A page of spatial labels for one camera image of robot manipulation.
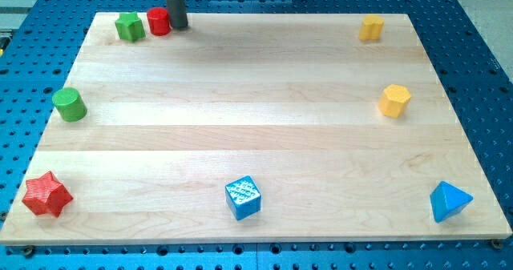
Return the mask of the grey cylindrical robot arm rod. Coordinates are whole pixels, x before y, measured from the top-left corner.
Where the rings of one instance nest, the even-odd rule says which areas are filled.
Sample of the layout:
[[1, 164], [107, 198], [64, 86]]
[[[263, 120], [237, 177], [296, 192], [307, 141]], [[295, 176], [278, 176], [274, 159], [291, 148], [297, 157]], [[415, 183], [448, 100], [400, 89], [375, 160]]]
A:
[[188, 27], [188, 16], [185, 0], [165, 0], [171, 26], [177, 30]]

